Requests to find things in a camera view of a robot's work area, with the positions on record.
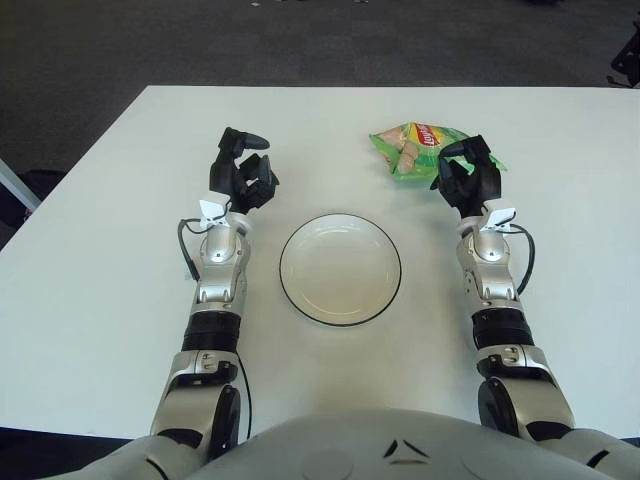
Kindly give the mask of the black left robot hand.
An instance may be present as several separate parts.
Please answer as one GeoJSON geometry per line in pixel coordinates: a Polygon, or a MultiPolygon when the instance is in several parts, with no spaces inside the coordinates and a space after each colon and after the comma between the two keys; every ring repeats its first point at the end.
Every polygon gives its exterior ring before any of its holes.
{"type": "Polygon", "coordinates": [[[209,190],[229,196],[231,212],[247,214],[272,200],[280,184],[271,169],[268,140],[227,127],[218,144],[219,153],[211,165],[209,190]]]}

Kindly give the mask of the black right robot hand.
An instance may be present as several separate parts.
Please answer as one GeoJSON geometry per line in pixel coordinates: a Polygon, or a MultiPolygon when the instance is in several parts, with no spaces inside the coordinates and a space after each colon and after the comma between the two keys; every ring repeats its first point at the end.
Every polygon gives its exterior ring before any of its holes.
{"type": "Polygon", "coordinates": [[[444,147],[430,189],[438,190],[462,219],[480,216],[485,201],[499,199],[501,175],[484,138],[468,137],[444,147]]]}

